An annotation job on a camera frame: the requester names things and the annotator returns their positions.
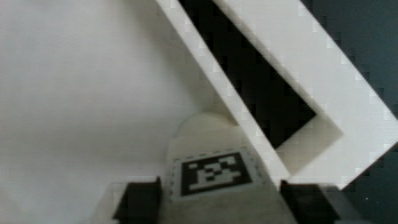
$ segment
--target white wall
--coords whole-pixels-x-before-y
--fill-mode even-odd
[[[149,0],[0,2],[0,224],[83,224],[215,94]]]

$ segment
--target white surface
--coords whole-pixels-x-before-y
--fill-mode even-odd
[[[398,140],[398,121],[300,0],[215,0],[314,112],[277,153],[177,0],[156,0],[257,150],[272,180],[343,188]]]
[[[0,224],[89,223],[213,100],[154,1],[0,2]]]

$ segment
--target qr-like marker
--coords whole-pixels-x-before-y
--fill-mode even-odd
[[[240,153],[181,164],[181,195],[218,190],[252,182]]]

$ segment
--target white foam board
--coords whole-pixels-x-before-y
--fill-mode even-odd
[[[158,0],[275,184],[339,188],[398,140],[398,121],[298,0],[215,0],[316,117],[277,148],[268,144],[177,0]]]

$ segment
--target black gap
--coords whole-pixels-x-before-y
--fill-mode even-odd
[[[211,0],[179,0],[201,37],[277,148],[314,112]]]

